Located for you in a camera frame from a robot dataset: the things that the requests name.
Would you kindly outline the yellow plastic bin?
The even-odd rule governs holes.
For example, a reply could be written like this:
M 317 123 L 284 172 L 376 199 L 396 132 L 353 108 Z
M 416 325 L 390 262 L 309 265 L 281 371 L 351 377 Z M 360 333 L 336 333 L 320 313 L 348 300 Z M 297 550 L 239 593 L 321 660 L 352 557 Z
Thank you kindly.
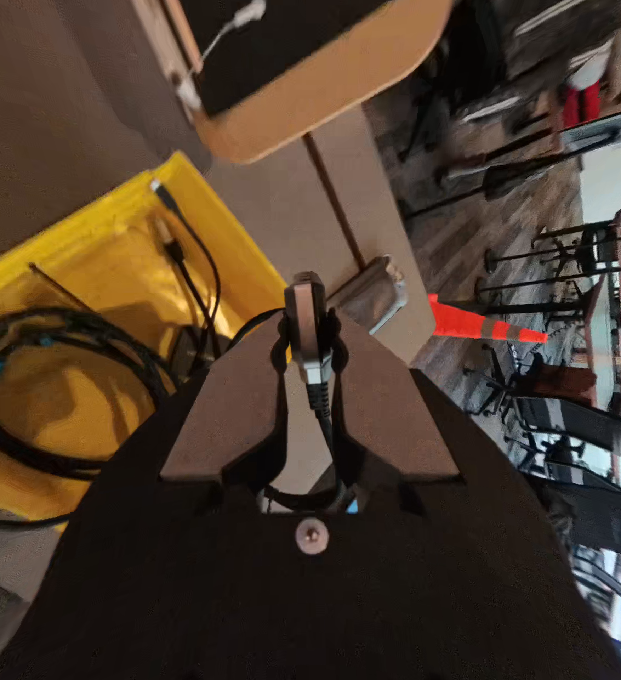
M 118 448 L 285 282 L 177 152 L 0 256 L 0 511 L 75 510 Z

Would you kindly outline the silver metal case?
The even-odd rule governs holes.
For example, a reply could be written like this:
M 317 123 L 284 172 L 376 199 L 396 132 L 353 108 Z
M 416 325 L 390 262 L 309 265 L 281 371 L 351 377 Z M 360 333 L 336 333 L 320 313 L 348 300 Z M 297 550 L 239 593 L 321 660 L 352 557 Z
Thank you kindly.
M 407 284 L 390 254 L 370 264 L 327 299 L 335 309 L 374 335 L 408 303 Z

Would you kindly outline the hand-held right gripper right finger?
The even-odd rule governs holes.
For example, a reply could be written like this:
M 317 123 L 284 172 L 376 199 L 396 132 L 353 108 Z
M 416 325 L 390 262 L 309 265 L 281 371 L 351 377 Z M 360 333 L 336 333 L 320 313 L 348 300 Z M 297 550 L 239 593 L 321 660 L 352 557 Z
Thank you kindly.
M 333 457 L 363 489 L 459 478 L 408 365 L 342 312 L 333 312 Z

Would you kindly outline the black bar stool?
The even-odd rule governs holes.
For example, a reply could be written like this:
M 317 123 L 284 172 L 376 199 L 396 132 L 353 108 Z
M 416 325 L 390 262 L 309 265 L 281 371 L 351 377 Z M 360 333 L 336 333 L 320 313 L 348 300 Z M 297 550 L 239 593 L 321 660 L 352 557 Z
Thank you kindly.
M 556 265 L 553 274 L 557 277 L 568 265 L 575 265 L 579 273 L 587 274 L 601 262 L 599 249 L 609 250 L 617 242 L 617 227 L 612 220 L 544 232 L 536 236 L 529 250 L 519 254 L 499 255 L 492 250 L 485 251 L 485 271 L 491 275 L 505 262 L 538 259 L 541 265 Z

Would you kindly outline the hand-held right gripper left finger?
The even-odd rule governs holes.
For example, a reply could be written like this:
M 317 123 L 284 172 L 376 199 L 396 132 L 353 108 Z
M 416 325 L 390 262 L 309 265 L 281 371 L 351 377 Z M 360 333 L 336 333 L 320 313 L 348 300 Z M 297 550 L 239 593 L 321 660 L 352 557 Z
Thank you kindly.
M 288 340 L 282 311 L 209 370 L 161 470 L 166 482 L 272 484 L 287 462 Z

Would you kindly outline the orange traffic cone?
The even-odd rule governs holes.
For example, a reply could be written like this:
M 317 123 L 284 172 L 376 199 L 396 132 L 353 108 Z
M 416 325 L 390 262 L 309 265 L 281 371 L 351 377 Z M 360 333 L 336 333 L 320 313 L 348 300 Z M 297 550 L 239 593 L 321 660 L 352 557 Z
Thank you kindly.
M 548 342 L 547 333 L 518 327 L 502 320 L 444 304 L 438 300 L 437 294 L 429 293 L 428 302 L 435 319 L 433 336 L 532 344 Z

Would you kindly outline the black mesh chair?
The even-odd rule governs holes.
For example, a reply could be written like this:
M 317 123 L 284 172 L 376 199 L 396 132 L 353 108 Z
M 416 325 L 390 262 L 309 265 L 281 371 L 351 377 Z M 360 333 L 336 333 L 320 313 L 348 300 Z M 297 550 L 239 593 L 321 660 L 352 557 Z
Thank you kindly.
M 566 436 L 621 456 L 621 416 L 567 398 L 513 396 L 512 408 L 526 432 Z

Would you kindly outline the black multiport adapter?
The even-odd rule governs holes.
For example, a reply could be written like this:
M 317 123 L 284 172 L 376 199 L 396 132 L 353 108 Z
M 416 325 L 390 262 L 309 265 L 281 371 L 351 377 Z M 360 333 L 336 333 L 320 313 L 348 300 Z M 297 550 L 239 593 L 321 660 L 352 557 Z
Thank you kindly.
M 325 289 L 313 272 L 298 274 L 284 292 L 285 307 L 278 325 L 278 338 L 270 359 L 278 378 L 274 425 L 266 439 L 273 461 L 284 467 L 287 454 L 287 396 L 284 374 L 287 351 L 300 371 L 310 410 L 315 414 L 334 466 L 334 484 L 312 494 L 283 492 L 266 481 L 262 497 L 266 511 L 278 504 L 300 517 L 300 530 L 307 534 L 328 532 L 326 520 L 340 515 L 347 488 L 357 480 L 357 461 L 364 459 L 364 447 L 347 431 L 342 395 L 339 394 L 339 421 L 334 424 L 330 408 L 329 382 L 333 368 L 342 371 L 349 353 L 340 338 L 341 325 L 334 310 L 326 304 Z

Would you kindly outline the black wooden-rimmed board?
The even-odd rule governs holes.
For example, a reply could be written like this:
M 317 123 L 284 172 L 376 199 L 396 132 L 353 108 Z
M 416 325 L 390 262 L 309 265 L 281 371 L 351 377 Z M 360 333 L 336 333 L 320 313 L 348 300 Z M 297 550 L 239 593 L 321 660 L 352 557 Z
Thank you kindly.
M 214 157 L 261 160 L 411 75 L 442 38 L 452 1 L 267 1 L 260 21 L 204 50 L 250 1 L 131 1 L 160 70 L 196 73 L 183 108 Z

